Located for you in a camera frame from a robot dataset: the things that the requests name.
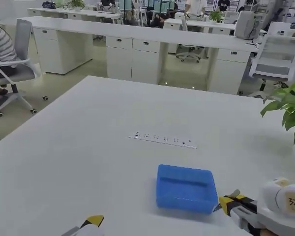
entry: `power strip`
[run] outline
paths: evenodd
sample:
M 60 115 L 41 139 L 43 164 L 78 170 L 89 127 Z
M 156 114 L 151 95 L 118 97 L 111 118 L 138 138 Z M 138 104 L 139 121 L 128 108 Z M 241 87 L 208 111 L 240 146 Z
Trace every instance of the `power strip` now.
M 133 135 L 129 136 L 129 138 L 151 141 L 151 142 L 160 143 L 160 144 L 169 144 L 169 145 L 174 145 L 174 146 L 179 146 L 184 148 L 197 149 L 197 146 L 191 139 L 184 139 L 184 138 L 177 138 L 177 137 L 173 138 L 173 137 L 164 136 L 164 135 L 150 134 L 148 132 L 135 132 Z

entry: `chair base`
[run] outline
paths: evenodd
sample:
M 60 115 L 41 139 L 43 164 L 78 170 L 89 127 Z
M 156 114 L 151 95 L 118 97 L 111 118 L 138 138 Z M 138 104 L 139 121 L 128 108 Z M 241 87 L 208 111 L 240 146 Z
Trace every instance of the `chair base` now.
M 12 89 L 17 91 L 17 88 L 16 88 L 16 85 L 11 85 L 12 86 Z M 27 108 L 29 109 L 29 111 L 32 113 L 32 114 L 36 114 L 37 113 L 37 110 L 35 108 L 33 108 L 33 106 L 27 102 L 24 98 L 25 96 L 25 92 L 11 92 L 11 93 L 8 93 L 6 96 L 8 96 L 8 99 L 0 106 L 0 110 L 2 108 L 4 108 L 5 106 L 7 106 L 8 104 L 10 104 L 11 102 L 15 101 L 15 100 L 19 100 L 22 102 L 22 104 Z M 48 97 L 47 96 L 43 96 L 43 100 L 44 101 L 48 101 Z
M 268 95 L 263 91 L 257 91 L 249 94 L 247 97 L 261 97 L 262 99 L 266 99 Z
M 201 59 L 200 55 L 193 52 L 178 53 L 176 54 L 176 57 L 177 58 L 182 57 L 181 61 L 184 61 L 186 58 L 192 58 L 192 59 L 195 59 L 197 63 L 199 63 Z

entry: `number label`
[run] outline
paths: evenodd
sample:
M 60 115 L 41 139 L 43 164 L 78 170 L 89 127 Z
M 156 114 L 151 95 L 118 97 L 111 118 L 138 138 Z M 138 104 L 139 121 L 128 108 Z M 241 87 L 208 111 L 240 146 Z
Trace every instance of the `number label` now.
M 288 213 L 295 214 L 295 192 L 288 191 L 286 196 L 286 210 Z

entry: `gray chair seat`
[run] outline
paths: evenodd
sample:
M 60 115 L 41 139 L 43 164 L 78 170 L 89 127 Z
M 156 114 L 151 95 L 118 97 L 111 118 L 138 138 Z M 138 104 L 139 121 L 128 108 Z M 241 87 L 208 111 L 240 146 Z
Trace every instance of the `gray chair seat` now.
M 9 77 L 14 82 L 35 79 L 35 74 L 27 65 L 19 64 L 16 67 L 16 74 Z M 10 82 L 6 78 L 0 79 L 0 85 L 7 85 Z

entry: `white drawer cabinet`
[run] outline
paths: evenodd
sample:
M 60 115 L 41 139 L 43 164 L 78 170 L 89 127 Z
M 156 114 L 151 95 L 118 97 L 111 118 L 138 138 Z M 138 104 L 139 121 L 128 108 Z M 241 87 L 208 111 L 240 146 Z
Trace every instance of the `white drawer cabinet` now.
M 158 84 L 167 48 L 166 43 L 133 40 L 132 81 Z
M 236 95 L 250 52 L 211 48 L 207 90 Z
M 134 50 L 159 53 L 160 46 L 161 46 L 160 42 L 133 39 L 133 49 Z
M 92 59 L 92 35 L 33 29 L 42 71 L 64 75 Z
M 165 22 L 164 24 L 164 28 L 165 29 L 171 29 L 171 30 L 179 30 L 180 29 L 180 25 L 179 24 L 168 24 Z M 175 43 L 170 43 L 168 45 L 168 53 L 173 53 L 173 54 L 176 54 L 177 53 L 177 44 Z
M 131 79 L 132 39 L 106 37 L 108 78 Z
M 131 81 L 131 50 L 107 47 L 106 53 L 108 78 Z
M 247 63 L 249 56 L 250 56 L 250 52 L 219 49 L 217 54 L 217 59 Z
M 106 46 L 112 48 L 124 48 L 132 50 L 131 38 L 106 37 Z
M 47 40 L 58 40 L 57 30 L 53 29 L 34 29 L 35 37 L 47 39 Z
M 158 84 L 159 53 L 132 51 L 132 81 Z
M 217 60 L 208 91 L 236 95 L 245 69 L 246 63 L 243 62 Z

